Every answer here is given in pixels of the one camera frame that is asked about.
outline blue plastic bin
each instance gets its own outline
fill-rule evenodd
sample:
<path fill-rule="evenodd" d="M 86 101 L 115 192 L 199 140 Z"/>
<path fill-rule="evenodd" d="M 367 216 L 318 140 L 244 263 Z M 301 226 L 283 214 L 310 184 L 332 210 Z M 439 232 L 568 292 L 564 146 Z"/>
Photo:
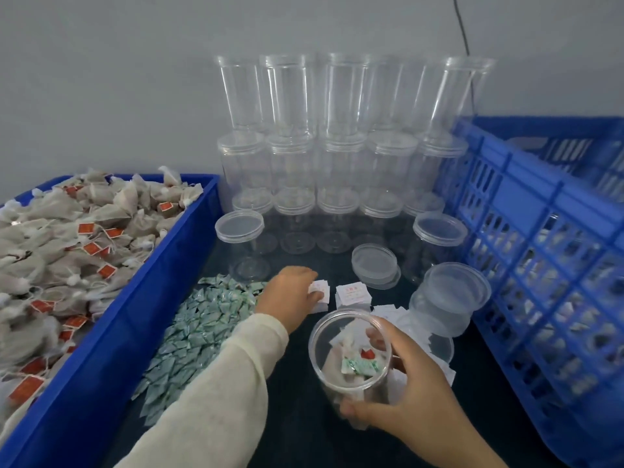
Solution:
<path fill-rule="evenodd" d="M 52 188 L 69 176 L 39 186 Z M 118 177 L 130 179 L 130 175 Z M 162 181 L 162 175 L 143 175 Z M 223 214 L 218 176 L 192 204 L 85 337 L 0 450 L 3 468 L 90 467 L 102 457 L 166 327 L 208 257 Z M 30 192 L 16 199 L 30 201 Z"/>
<path fill-rule="evenodd" d="M 546 445 L 578 468 L 624 466 L 623 124 L 480 118 L 533 154 L 462 124 L 461 179 L 436 186 L 469 228 L 462 260 L 492 285 L 473 321 Z"/>

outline white sleeve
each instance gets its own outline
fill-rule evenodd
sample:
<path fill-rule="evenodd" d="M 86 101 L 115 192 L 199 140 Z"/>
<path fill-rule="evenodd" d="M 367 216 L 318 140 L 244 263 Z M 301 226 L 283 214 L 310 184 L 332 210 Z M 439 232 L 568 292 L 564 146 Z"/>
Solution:
<path fill-rule="evenodd" d="M 238 324 L 219 356 L 116 468 L 247 466 L 267 420 L 265 379 L 287 344 L 274 317 L 254 314 Z"/>

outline gray wall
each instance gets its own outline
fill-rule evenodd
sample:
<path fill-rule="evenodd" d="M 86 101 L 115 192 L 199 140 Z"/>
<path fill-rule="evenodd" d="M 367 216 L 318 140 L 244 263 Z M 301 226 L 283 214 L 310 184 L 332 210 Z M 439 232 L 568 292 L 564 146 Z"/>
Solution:
<path fill-rule="evenodd" d="M 459 0 L 483 114 L 623 115 L 624 0 Z M 463 54 L 452 0 L 0 0 L 0 198 L 95 166 L 219 172 L 213 54 Z"/>

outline black tabletop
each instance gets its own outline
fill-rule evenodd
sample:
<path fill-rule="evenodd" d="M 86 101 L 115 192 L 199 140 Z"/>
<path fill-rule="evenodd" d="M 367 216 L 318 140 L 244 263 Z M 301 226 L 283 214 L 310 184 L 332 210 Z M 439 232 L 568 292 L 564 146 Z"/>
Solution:
<path fill-rule="evenodd" d="M 227 245 L 218 242 L 203 274 L 228 271 Z M 356 282 L 351 253 L 328 254 L 318 248 L 301 255 L 281 250 L 267 259 L 271 275 L 286 265 L 313 268 L 332 287 L 330 310 L 336 308 L 334 287 Z M 408 308 L 416 287 L 401 279 L 390 290 L 370 290 L 373 305 L 394 304 Z M 292 333 L 284 357 L 267 381 L 269 409 L 266 428 L 251 459 L 252 468 L 429 466 L 399 440 L 377 429 L 356 431 L 331 408 L 308 358 L 308 338 L 324 314 L 308 316 Z M 546 448 L 490 354 L 476 327 L 454 339 L 457 371 L 453 391 L 479 433 L 511 468 L 564 467 Z M 138 417 L 142 398 L 129 402 L 125 417 L 101 466 L 112 467 L 145 432 Z"/>

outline hand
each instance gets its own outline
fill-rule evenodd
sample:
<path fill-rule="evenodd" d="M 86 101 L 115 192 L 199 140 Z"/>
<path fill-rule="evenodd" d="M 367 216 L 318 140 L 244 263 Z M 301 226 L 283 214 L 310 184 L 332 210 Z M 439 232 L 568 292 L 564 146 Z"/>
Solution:
<path fill-rule="evenodd" d="M 380 319 L 393 346 L 393 366 L 408 375 L 396 406 L 344 399 L 340 411 L 403 441 L 428 463 L 441 468 L 505 467 L 459 406 L 439 366 L 412 340 Z M 385 350 L 379 331 L 367 330 L 370 344 Z"/>
<path fill-rule="evenodd" d="M 287 266 L 269 281 L 256 304 L 256 314 L 268 314 L 291 334 L 324 297 L 320 291 L 308 294 L 318 273 L 302 266 Z"/>

